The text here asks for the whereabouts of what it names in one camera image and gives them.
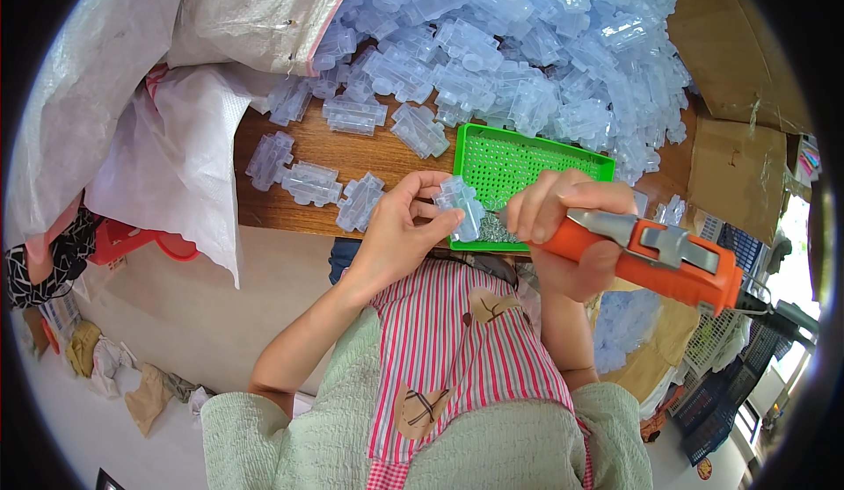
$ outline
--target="black patterned fabric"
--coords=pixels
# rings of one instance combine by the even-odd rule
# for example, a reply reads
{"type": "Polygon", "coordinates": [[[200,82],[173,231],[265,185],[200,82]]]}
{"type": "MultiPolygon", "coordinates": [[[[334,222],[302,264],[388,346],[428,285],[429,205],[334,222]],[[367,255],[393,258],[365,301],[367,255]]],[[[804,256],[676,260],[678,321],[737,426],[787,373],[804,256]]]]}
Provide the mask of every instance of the black patterned fabric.
{"type": "Polygon", "coordinates": [[[8,276],[8,296],[13,307],[26,309],[46,303],[66,282],[85,270],[88,256],[94,253],[95,231],[100,221],[85,207],[79,207],[76,218],[50,243],[53,256],[52,274],[33,285],[26,270],[25,246],[20,244],[4,254],[8,276]]]}

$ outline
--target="pile of screws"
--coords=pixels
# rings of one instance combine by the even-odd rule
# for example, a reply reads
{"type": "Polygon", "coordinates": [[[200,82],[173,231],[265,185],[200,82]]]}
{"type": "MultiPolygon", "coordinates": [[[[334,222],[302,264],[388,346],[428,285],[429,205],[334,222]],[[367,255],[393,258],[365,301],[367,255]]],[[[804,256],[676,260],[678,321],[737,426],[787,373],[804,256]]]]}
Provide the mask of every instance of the pile of screws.
{"type": "Polygon", "coordinates": [[[498,216],[491,211],[487,211],[480,220],[480,237],[478,241],[487,241],[489,243],[520,243],[519,239],[508,232],[498,216]]]}

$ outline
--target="orange tool handle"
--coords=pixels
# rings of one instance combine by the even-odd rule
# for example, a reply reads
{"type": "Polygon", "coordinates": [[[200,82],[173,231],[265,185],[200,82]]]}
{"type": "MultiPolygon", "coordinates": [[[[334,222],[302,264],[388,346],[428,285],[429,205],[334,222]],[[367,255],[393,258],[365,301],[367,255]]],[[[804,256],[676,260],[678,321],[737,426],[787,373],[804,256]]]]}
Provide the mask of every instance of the orange tool handle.
{"type": "MultiPolygon", "coordinates": [[[[639,244],[641,233],[645,228],[666,229],[665,225],[658,222],[639,219],[633,228],[630,244],[626,248],[656,260],[659,257],[658,250],[639,244]]],[[[706,302],[715,310],[714,316],[720,315],[721,309],[725,307],[728,309],[735,307],[744,275],[742,270],[736,266],[735,254],[731,250],[693,235],[690,235],[687,239],[691,243],[698,244],[718,254],[718,267],[715,275],[685,261],[681,262],[680,269],[677,271],[662,266],[654,266],[648,261],[626,252],[618,258],[615,274],[621,279],[692,307],[697,307],[702,301],[706,302]]],[[[604,236],[592,233],[567,218],[560,225],[560,229],[557,230],[554,237],[538,247],[565,259],[580,261],[586,247],[603,240],[606,240],[604,236]]]]}

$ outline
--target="shirt sleeve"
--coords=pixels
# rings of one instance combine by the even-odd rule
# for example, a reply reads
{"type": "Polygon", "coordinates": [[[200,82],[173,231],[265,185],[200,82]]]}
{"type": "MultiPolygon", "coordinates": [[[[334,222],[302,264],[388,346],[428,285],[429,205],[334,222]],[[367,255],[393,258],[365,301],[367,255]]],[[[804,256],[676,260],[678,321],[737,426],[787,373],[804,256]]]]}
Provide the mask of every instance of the shirt sleeve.
{"type": "Polygon", "coordinates": [[[591,432],[594,488],[653,488],[651,462],[639,435],[639,403],[617,384],[598,382],[572,391],[575,414],[591,432]]]}
{"type": "Polygon", "coordinates": [[[269,490],[290,418],[252,393],[224,393],[203,405],[203,447],[208,487],[269,490]]]}

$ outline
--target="red and yellow sticker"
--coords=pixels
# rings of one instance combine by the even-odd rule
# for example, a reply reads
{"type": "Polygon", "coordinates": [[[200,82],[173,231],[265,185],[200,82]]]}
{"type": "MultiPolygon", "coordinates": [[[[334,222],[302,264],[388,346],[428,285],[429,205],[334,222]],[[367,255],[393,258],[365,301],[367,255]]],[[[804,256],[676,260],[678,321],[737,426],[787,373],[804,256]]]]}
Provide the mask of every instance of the red and yellow sticker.
{"type": "Polygon", "coordinates": [[[701,462],[697,464],[697,475],[704,481],[712,477],[712,462],[709,457],[704,457],[701,462]]]}

